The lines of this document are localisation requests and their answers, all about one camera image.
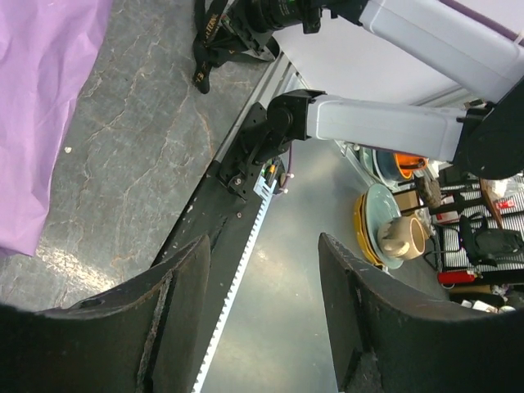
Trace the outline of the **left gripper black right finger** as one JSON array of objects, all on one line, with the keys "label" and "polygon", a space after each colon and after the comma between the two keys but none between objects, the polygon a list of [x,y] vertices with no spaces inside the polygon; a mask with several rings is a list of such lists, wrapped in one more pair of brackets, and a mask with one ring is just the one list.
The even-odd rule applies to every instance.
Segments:
[{"label": "left gripper black right finger", "polygon": [[521,392],[523,312],[438,300],[321,233],[318,259],[337,386],[372,352],[385,392]]}]

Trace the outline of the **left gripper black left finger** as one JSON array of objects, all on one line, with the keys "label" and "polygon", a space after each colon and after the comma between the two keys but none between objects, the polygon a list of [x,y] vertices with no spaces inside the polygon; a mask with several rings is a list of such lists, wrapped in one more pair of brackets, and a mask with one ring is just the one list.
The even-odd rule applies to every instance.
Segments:
[{"label": "left gripper black left finger", "polygon": [[201,236],[67,309],[1,308],[4,392],[188,392],[210,270]]}]

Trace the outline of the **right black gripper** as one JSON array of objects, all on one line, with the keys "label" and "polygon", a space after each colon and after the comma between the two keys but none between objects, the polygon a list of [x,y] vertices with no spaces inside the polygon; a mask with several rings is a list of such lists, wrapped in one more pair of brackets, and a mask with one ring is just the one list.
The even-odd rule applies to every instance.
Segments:
[{"label": "right black gripper", "polygon": [[280,47],[263,17],[263,1],[232,1],[223,16],[223,27],[245,54],[273,61]]}]

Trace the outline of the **black printed ribbon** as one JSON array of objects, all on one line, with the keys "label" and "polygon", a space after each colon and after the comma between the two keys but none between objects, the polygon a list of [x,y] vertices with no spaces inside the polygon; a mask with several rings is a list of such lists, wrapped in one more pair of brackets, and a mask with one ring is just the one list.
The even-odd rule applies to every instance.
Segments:
[{"label": "black printed ribbon", "polygon": [[196,69],[192,81],[203,94],[210,91],[210,72],[213,68],[219,68],[229,61],[241,62],[246,59],[242,43],[235,36],[228,31],[225,32],[225,38],[219,35],[219,24],[227,5],[228,1],[212,1],[209,7],[206,7],[204,0],[194,2],[196,37],[192,52]]}]

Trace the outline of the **purple pink wrapping paper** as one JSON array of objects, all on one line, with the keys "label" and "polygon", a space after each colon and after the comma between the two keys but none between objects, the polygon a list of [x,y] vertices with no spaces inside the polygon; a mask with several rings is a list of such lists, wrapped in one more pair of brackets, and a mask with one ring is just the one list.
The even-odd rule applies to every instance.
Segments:
[{"label": "purple pink wrapping paper", "polygon": [[1,3],[1,254],[34,255],[110,1]]}]

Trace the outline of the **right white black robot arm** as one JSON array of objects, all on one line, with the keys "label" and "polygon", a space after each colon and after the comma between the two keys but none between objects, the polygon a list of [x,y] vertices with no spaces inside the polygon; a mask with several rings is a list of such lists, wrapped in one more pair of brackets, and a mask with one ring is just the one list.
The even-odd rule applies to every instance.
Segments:
[{"label": "right white black robot arm", "polygon": [[448,161],[480,178],[523,168],[523,42],[455,1],[236,1],[228,24],[247,44],[302,25],[318,32],[323,10],[394,44],[484,104],[466,110],[369,102],[296,90],[272,99],[241,127],[236,146],[256,164],[295,140],[331,139]]}]

